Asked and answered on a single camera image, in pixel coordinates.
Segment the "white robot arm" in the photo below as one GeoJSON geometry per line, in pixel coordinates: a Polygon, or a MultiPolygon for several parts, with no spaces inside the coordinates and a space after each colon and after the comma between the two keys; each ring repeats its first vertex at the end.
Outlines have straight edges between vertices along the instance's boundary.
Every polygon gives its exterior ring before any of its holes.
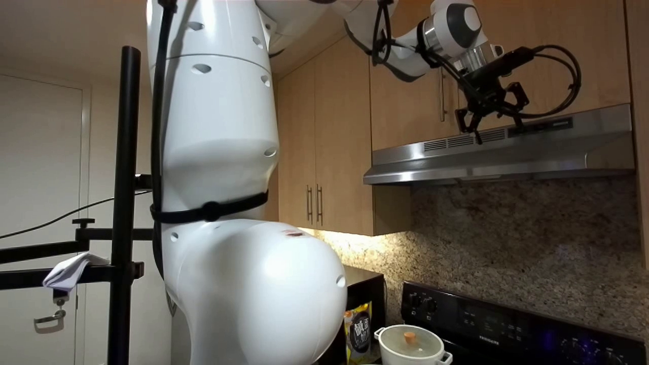
{"type": "Polygon", "coordinates": [[[152,217],[188,365],[315,365],[347,304],[344,267],[318,237],[268,222],[279,158],[269,56],[324,12],[362,50],[413,81],[435,65],[493,65],[472,0],[433,0],[393,36],[399,0],[147,0],[152,217]]]}

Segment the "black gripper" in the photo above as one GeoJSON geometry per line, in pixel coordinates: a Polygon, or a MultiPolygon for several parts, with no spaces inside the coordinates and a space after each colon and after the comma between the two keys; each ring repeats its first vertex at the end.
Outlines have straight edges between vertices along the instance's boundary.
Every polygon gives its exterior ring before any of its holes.
{"type": "Polygon", "coordinates": [[[513,120],[515,128],[523,128],[522,110],[529,100],[519,81],[513,81],[504,89],[499,72],[481,70],[467,76],[467,86],[468,107],[455,112],[461,131],[470,133],[475,143],[481,144],[479,124],[490,112],[502,112],[513,120]]]}

